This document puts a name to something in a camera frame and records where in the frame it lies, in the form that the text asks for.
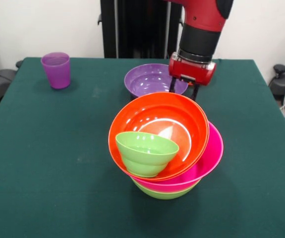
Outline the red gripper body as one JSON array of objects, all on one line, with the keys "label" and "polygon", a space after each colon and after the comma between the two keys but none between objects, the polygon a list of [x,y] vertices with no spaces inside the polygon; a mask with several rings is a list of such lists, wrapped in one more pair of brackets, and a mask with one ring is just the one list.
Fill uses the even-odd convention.
[{"label": "red gripper body", "polygon": [[173,78],[193,84],[208,85],[215,73],[216,63],[200,64],[181,58],[173,52],[169,61],[169,75]]}]

